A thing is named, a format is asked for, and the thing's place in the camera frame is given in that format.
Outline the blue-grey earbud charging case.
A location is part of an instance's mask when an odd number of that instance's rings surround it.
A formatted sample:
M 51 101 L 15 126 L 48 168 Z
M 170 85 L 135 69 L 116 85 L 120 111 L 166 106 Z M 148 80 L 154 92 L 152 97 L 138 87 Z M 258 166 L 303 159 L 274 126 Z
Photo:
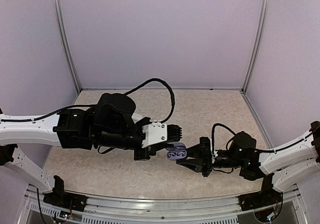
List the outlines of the blue-grey earbud charging case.
M 186 146 L 182 142 L 174 142 L 172 146 L 166 147 L 167 158 L 171 161 L 186 159 L 188 156 Z

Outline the purple earbud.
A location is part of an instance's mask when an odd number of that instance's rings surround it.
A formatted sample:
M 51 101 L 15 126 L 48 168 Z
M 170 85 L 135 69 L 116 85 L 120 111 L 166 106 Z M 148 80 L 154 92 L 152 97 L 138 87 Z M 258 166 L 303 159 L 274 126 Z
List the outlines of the purple earbud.
M 177 159 L 184 159 L 187 157 L 187 151 L 181 150 L 176 153 Z
M 170 151 L 168 151 L 168 152 L 167 152 L 167 158 L 168 158 L 169 160 L 176 160 L 176 159 L 177 159 L 177 154 L 176 154 L 175 152 L 170 152 Z

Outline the white earbud charging case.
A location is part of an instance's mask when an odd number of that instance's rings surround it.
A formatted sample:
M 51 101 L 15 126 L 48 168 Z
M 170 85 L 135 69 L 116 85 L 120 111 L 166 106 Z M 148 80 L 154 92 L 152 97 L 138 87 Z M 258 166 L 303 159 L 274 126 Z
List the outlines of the white earbud charging case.
M 140 115 L 140 114 L 134 113 L 134 114 L 131 116 L 131 118 L 132 118 L 132 120 L 133 120 L 134 122 L 138 122 L 138 121 L 140 121 L 140 120 L 143 119 L 143 116 Z

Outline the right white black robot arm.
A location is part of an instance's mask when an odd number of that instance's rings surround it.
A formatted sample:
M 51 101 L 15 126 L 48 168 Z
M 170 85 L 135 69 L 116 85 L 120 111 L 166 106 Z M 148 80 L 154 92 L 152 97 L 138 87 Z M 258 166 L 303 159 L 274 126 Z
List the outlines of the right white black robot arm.
M 319 126 L 311 123 L 310 130 L 277 148 L 261 150 L 257 141 L 241 131 L 228 141 L 225 150 L 216 150 L 213 138 L 202 137 L 199 144 L 187 149 L 186 157 L 176 163 L 194 172 L 209 176 L 213 170 L 240 169 L 246 180 L 262 178 L 268 185 L 256 194 L 256 202 L 266 206 L 275 198 L 275 191 L 283 192 L 320 170 Z

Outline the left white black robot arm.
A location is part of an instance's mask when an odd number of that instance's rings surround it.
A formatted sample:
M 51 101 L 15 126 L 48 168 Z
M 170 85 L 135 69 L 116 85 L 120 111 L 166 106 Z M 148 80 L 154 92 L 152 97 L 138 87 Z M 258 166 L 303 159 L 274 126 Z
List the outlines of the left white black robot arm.
M 93 105 L 74 105 L 44 116 L 20 119 L 0 116 L 1 166 L 21 173 L 59 206 L 70 201 L 64 181 L 32 162 L 21 144 L 42 144 L 63 149 L 91 150 L 109 147 L 132 150 L 135 160 L 148 160 L 159 150 L 180 141 L 182 129 L 165 121 L 151 121 L 135 113 L 136 104 L 127 95 L 105 93 Z

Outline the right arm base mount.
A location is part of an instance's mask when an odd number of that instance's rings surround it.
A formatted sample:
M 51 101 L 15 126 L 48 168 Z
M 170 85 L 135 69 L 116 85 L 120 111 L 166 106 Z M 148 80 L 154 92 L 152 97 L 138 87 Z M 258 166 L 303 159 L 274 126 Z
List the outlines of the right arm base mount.
M 274 173 L 263 178 L 260 191 L 242 194 L 238 197 L 242 211 L 273 205 L 283 200 L 283 193 L 273 189 L 273 176 Z

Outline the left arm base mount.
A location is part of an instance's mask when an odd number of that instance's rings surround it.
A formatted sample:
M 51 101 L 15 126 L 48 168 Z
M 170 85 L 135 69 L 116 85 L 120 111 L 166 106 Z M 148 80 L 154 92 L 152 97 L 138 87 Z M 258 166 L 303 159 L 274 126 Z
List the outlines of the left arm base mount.
M 44 202 L 69 209 L 84 212 L 88 197 L 65 191 L 64 181 L 59 176 L 54 175 L 54 186 L 51 191 L 44 193 Z

